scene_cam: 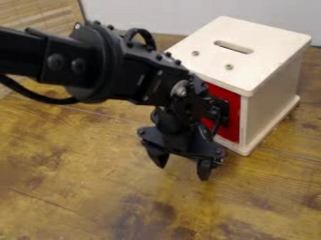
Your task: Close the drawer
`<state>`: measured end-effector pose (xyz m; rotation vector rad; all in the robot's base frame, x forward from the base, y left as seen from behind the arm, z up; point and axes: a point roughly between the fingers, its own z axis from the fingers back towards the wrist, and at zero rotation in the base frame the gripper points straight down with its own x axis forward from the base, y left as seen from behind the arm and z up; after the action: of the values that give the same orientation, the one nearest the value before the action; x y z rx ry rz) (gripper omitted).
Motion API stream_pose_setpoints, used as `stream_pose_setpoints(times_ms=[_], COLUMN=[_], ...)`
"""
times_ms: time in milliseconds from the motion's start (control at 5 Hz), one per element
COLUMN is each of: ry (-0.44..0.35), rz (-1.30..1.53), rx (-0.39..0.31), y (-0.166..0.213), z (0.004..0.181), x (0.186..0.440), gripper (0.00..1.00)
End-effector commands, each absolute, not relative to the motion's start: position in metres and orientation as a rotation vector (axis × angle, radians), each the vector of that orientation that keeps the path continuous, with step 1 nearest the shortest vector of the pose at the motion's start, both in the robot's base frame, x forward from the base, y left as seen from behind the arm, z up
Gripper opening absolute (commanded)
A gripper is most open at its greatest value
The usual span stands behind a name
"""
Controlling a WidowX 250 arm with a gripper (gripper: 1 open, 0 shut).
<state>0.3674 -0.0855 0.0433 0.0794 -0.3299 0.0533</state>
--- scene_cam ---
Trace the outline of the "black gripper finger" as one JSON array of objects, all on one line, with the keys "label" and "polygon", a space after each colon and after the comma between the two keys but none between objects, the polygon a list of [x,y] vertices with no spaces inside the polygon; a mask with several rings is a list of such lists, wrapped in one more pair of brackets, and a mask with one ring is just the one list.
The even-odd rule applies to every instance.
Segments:
[{"label": "black gripper finger", "polygon": [[196,175],[200,181],[207,181],[211,176],[211,170],[223,164],[222,158],[202,158],[196,163]]},{"label": "black gripper finger", "polygon": [[146,147],[151,161],[160,169],[163,169],[167,165],[170,154],[164,151],[163,148],[151,142],[141,141],[141,144]]}]

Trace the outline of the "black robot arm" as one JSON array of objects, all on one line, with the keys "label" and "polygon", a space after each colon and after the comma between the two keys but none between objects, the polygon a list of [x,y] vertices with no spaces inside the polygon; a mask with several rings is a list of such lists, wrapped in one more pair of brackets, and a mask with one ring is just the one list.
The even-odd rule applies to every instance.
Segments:
[{"label": "black robot arm", "polygon": [[152,106],[152,125],[136,130],[154,164],[170,155],[196,162],[202,181],[226,155],[212,137],[227,122],[228,103],[167,52],[151,33],[119,34],[100,22],[77,23],[68,37],[0,27],[0,83],[49,104],[127,100]]}]

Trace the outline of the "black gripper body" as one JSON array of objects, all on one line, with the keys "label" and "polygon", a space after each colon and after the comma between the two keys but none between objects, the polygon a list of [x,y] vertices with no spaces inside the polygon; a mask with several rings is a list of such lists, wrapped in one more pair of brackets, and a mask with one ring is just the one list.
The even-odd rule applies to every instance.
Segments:
[{"label": "black gripper body", "polygon": [[224,158],[226,150],[214,140],[202,123],[191,125],[180,132],[168,134],[158,125],[140,127],[136,134],[141,141],[158,145],[168,154],[198,161],[202,158]]}]

